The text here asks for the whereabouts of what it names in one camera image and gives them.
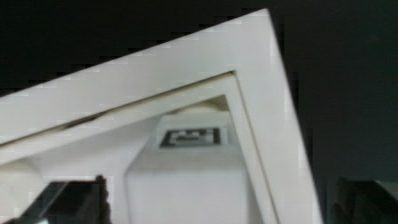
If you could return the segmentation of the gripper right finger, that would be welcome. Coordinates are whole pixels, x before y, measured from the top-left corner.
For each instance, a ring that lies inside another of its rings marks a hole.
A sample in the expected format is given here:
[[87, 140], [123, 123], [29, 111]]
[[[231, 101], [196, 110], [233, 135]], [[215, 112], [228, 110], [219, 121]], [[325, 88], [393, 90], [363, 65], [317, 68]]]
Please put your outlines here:
[[377, 181], [341, 178], [336, 191], [329, 224], [398, 224], [398, 198]]

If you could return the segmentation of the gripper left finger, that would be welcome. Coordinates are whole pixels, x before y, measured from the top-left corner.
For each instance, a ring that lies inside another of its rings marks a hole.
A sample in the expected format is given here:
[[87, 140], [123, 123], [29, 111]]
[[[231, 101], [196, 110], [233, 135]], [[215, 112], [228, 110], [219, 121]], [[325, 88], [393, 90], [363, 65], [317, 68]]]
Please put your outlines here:
[[107, 179], [54, 181], [11, 224], [112, 224]]

